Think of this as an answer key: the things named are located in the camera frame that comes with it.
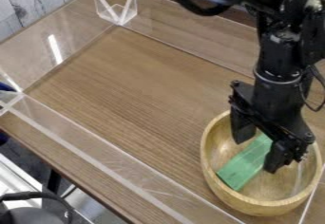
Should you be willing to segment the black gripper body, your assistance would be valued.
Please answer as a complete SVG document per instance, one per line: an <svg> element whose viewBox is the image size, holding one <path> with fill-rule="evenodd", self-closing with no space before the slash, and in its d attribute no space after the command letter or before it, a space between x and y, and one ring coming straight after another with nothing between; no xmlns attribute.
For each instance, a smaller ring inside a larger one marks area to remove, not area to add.
<svg viewBox="0 0 325 224"><path fill-rule="evenodd" d="M287 81L275 81L256 75L252 84L231 81L231 108L248 116L256 130L274 141L287 143L292 161L300 161L314 143L314 135L303 117L302 107L311 87L311 76L299 75Z"/></svg>

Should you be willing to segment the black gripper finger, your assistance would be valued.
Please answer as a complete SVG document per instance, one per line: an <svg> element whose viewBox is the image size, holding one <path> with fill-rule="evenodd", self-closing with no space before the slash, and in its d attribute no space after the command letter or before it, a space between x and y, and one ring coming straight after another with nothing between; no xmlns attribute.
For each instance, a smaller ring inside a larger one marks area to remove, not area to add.
<svg viewBox="0 0 325 224"><path fill-rule="evenodd" d="M242 144L255 136L256 127L247 115L234 107L230 112L231 134L236 144Z"/></svg>
<svg viewBox="0 0 325 224"><path fill-rule="evenodd" d="M263 170L274 174L279 168L288 165L292 161L292 153L288 145L282 140L274 141L264 156Z"/></svg>

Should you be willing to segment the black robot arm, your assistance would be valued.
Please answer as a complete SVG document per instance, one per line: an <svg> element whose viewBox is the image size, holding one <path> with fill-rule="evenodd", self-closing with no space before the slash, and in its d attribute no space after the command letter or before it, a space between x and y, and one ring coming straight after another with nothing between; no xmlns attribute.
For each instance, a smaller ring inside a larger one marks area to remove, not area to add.
<svg viewBox="0 0 325 224"><path fill-rule="evenodd" d="M300 161L314 143L314 134L302 118L312 81L323 89L325 77L315 64L325 59L325 0L209 0L203 8L192 0L175 0L200 16L215 16L243 5L256 19L259 57L255 81L231 82L231 131L236 143L262 131L271 139L263 170L275 173ZM316 112L319 106L310 106Z"/></svg>

